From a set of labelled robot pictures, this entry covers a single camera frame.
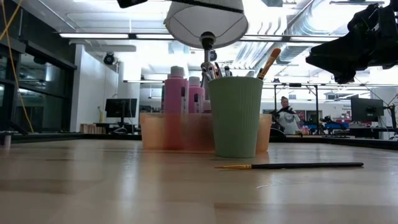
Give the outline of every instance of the wooden brush handle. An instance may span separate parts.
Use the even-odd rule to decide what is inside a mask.
[[[303,169],[303,168],[339,168],[361,167],[363,162],[316,162],[296,164],[253,164],[252,169]]]
[[[269,68],[271,67],[271,65],[275,62],[276,58],[274,57],[269,57],[266,66],[264,66],[264,68],[262,69],[261,73],[259,74],[258,78],[259,79],[264,79],[265,75],[267,74]]]

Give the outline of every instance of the white lamp shade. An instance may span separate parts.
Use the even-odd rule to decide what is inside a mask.
[[[243,11],[242,0],[200,0]],[[170,34],[181,43],[202,49],[200,36],[212,32],[216,40],[213,49],[238,41],[248,31],[246,16],[237,12],[172,2],[164,24]]]

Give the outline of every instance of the translucent orange container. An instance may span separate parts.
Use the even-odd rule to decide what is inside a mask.
[[[140,114],[144,150],[214,152],[211,114]],[[256,152],[266,152],[271,116],[260,114]]]

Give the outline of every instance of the wooden table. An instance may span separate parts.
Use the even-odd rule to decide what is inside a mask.
[[[398,154],[271,143],[255,159],[143,152],[141,142],[13,144],[0,151],[1,224],[397,223]],[[216,170],[251,162],[359,169]]]

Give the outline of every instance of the green plastic cup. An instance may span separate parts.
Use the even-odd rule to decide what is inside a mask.
[[[252,77],[224,77],[209,82],[217,156],[255,156],[262,85],[262,80]]]

